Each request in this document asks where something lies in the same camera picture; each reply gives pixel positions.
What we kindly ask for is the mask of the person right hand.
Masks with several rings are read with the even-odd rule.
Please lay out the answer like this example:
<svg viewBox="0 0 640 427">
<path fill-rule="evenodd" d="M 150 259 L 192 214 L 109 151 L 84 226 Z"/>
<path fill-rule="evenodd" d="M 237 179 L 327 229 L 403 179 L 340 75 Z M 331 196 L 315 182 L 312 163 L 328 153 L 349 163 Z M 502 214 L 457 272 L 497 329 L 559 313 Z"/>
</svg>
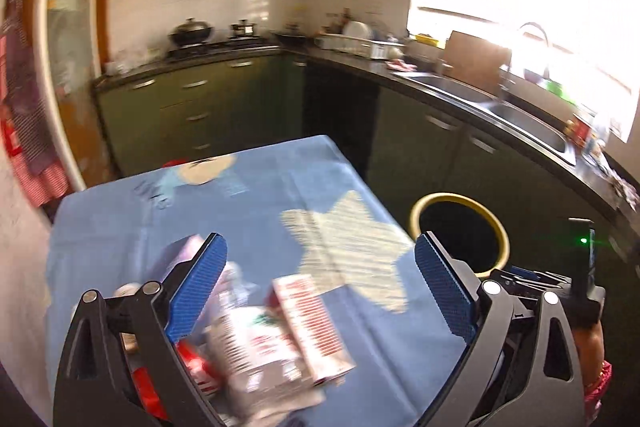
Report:
<svg viewBox="0 0 640 427">
<path fill-rule="evenodd" d="M 575 327 L 572 334 L 582 372 L 582 383 L 588 388 L 599 380 L 604 364 L 602 324 L 598 322 L 589 329 Z"/>
</svg>

